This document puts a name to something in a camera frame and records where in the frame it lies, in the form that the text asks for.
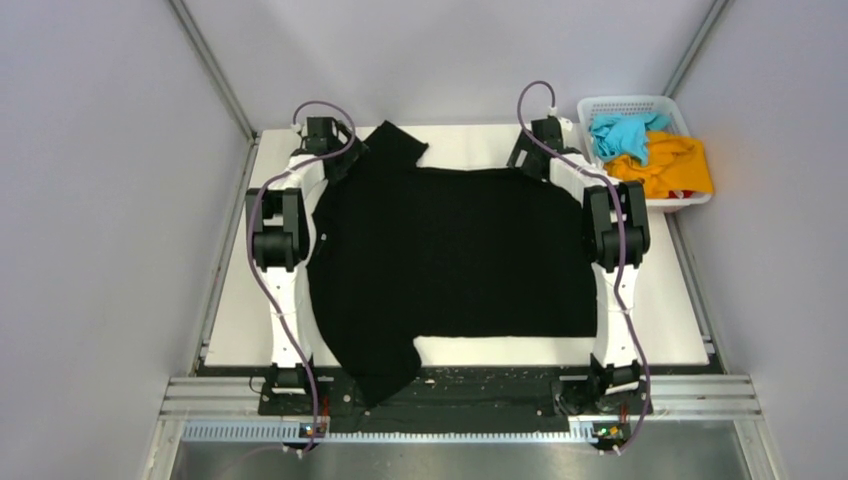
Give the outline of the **black t-shirt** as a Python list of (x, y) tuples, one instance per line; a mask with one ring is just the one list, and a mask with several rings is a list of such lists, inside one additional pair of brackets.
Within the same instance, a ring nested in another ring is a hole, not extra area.
[(595, 277), (582, 212), (510, 169), (424, 168), (390, 122), (314, 210), (307, 265), (320, 333), (368, 406), (414, 381), (418, 337), (591, 338)]

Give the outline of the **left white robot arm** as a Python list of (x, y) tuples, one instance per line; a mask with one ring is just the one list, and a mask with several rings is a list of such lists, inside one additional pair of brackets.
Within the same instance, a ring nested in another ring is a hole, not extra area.
[(271, 314), (268, 389), (303, 414), (321, 397), (308, 339), (317, 326), (306, 267), (324, 240), (313, 213), (325, 191), (345, 180), (368, 148), (354, 129), (329, 116), (309, 117), (293, 130), (295, 150), (279, 173), (248, 190), (244, 219), (248, 268)]

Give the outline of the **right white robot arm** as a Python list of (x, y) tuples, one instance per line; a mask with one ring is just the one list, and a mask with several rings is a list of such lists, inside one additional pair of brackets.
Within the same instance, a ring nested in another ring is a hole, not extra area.
[(589, 374), (559, 399), (580, 411), (612, 412), (638, 394), (643, 351), (632, 310), (639, 268), (650, 248), (644, 190), (588, 162), (563, 138), (563, 123), (547, 116), (522, 126), (507, 165), (568, 193), (582, 211), (581, 240), (596, 282), (597, 333)]

